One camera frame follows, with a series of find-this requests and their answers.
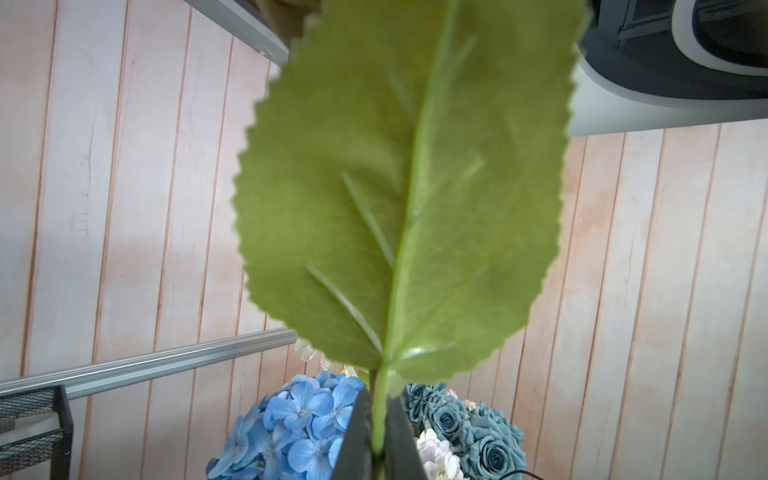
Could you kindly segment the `white small-flower green bunch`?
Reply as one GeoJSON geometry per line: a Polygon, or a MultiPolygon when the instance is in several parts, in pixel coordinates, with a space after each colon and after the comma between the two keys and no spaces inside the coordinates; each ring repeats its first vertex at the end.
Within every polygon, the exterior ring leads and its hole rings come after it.
{"type": "Polygon", "coordinates": [[[441,440],[432,428],[427,428],[415,439],[416,450],[422,468],[431,480],[468,479],[462,466],[465,456],[463,445],[441,440]]]}

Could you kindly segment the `blue hydrangea flower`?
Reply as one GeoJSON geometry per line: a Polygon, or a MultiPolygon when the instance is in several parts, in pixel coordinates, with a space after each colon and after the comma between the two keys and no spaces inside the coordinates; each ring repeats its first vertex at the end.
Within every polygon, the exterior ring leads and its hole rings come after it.
{"type": "Polygon", "coordinates": [[[358,393],[356,376],[297,375],[239,416],[208,479],[308,479],[332,476],[358,393]]]}

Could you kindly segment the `orange gerbera flower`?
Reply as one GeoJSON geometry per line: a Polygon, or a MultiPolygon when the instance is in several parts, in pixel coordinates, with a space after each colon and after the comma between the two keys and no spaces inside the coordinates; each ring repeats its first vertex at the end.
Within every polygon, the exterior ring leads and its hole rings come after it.
{"type": "Polygon", "coordinates": [[[253,302],[408,382],[527,322],[559,252],[583,1],[325,1],[256,108],[233,205],[253,302]]]}

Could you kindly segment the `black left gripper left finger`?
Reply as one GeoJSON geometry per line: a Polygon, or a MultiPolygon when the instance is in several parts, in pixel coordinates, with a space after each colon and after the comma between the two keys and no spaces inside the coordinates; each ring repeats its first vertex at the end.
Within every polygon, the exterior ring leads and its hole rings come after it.
{"type": "Polygon", "coordinates": [[[370,393],[363,389],[356,397],[332,480],[372,479],[371,430],[370,393]]]}

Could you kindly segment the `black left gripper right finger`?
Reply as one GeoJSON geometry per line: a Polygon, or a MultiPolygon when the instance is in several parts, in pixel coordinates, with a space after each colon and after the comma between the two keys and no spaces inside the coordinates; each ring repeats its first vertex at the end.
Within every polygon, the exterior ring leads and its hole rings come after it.
{"type": "Polygon", "coordinates": [[[426,480],[408,415],[399,398],[387,403],[384,448],[384,478],[387,480],[426,480]]]}

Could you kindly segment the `light blue rose bunch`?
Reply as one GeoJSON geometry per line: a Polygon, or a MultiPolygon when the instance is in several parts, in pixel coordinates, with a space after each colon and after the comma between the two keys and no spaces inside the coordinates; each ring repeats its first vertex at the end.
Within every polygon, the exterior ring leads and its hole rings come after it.
{"type": "Polygon", "coordinates": [[[401,396],[415,438],[432,428],[463,445],[468,479],[520,479],[527,470],[523,432],[505,414],[481,402],[461,400],[446,384],[408,384],[401,396]]]}

